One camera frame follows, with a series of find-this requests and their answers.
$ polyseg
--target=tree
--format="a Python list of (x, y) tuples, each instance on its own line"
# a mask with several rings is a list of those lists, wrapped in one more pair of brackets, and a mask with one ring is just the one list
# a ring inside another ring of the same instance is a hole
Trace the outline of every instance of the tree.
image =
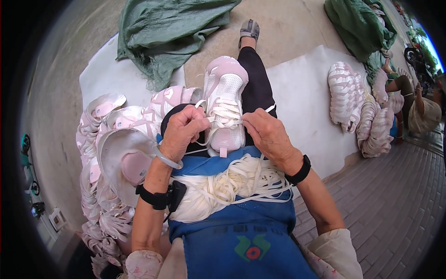
[(426, 62), (427, 65), (430, 66), (429, 72), (432, 75), (435, 75), (435, 73), (437, 72), (437, 64), (438, 64), (437, 59), (430, 53), (429, 49), (427, 48), (423, 40), (421, 40), (419, 44), (423, 49), (424, 61)]
[(415, 33), (418, 36), (423, 37), (424, 39), (427, 39), (427, 34), (426, 34), (426, 32), (424, 31), (423, 28), (417, 27), (417, 28), (414, 28), (413, 30), (415, 31)]

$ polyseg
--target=motorcycle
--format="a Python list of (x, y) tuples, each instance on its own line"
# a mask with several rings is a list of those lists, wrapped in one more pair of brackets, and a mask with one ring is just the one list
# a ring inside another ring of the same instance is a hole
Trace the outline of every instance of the motorcycle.
[(25, 196), (31, 206), (31, 214), (37, 219), (40, 218), (42, 213), (45, 211), (45, 204), (39, 201), (37, 198), (40, 194), (39, 183), (34, 179), (33, 171), (31, 170), (31, 166), (33, 165), (29, 161), (28, 152), (31, 147), (31, 141), (29, 135), (24, 134), (22, 136), (21, 148), (20, 148), (20, 163), (24, 167), (26, 183), (29, 187), (25, 190)]
[(429, 72), (424, 55), (423, 50), (419, 44), (416, 44), (415, 47), (407, 47), (404, 50), (404, 58), (407, 63), (409, 63), (412, 68), (415, 70), (415, 74), (417, 75), (418, 82), (423, 88), (422, 96), (425, 97), (427, 93), (434, 86), (435, 81), (432, 74)]

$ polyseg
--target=white shoelace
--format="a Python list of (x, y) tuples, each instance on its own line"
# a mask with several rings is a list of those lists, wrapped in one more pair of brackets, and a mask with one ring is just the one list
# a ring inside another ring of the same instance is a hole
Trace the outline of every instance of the white shoelace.
[[(190, 223), (204, 220), (230, 204), (239, 204), (249, 200), (285, 203), (291, 199), (278, 199), (292, 185), (285, 179), (269, 160), (251, 157), (245, 154), (240, 160), (230, 163), (222, 173), (204, 175), (182, 175), (171, 178), (185, 184), (187, 192), (178, 209), (170, 216), (171, 220)], [(236, 195), (244, 197), (235, 200)]]
[[(209, 114), (214, 113), (215, 115), (218, 115), (222, 117), (221, 120), (217, 120), (215, 116), (212, 117), (206, 117), (206, 119), (209, 120), (210, 123), (215, 122), (217, 127), (213, 128), (208, 136), (207, 140), (204, 143), (197, 142), (201, 146), (206, 146), (209, 141), (212, 138), (212, 135), (218, 130), (218, 129), (235, 129), (237, 125), (243, 124), (243, 120), (241, 118), (242, 112), (237, 108), (239, 104), (237, 102), (234, 102), (232, 100), (226, 100), (226, 99), (218, 99), (215, 101), (219, 105), (216, 107), (213, 107), (213, 109), (210, 111)], [(206, 104), (205, 100), (200, 100), (195, 107), (198, 108), (201, 104)], [(270, 112), (276, 107), (276, 104), (270, 106), (265, 111)], [(188, 152), (185, 155), (200, 152), (200, 151), (206, 151), (206, 149), (196, 150), (192, 152)]]

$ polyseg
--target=right hand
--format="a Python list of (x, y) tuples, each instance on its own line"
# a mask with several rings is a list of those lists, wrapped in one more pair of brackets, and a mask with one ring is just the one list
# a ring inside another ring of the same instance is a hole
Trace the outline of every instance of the right hand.
[(415, 94), (418, 95), (419, 93), (421, 94), (423, 92), (423, 88), (421, 87), (421, 85), (419, 83), (417, 83), (417, 87), (415, 88)]
[(282, 121), (261, 108), (245, 113), (242, 119), (254, 145), (265, 157), (288, 175), (295, 175), (300, 170), (302, 152), (291, 144)]
[(169, 118), (160, 151), (167, 158), (179, 162), (189, 143), (196, 142), (199, 133), (209, 127), (209, 120), (202, 107), (187, 105)]

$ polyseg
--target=black cable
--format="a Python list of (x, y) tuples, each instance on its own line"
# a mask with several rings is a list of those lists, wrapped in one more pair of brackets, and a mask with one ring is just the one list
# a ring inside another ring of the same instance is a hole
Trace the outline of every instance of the black cable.
[(169, 212), (169, 214), (167, 215), (167, 217), (164, 219), (163, 224), (167, 221), (167, 219), (170, 217), (171, 214), (172, 214), (172, 213)]

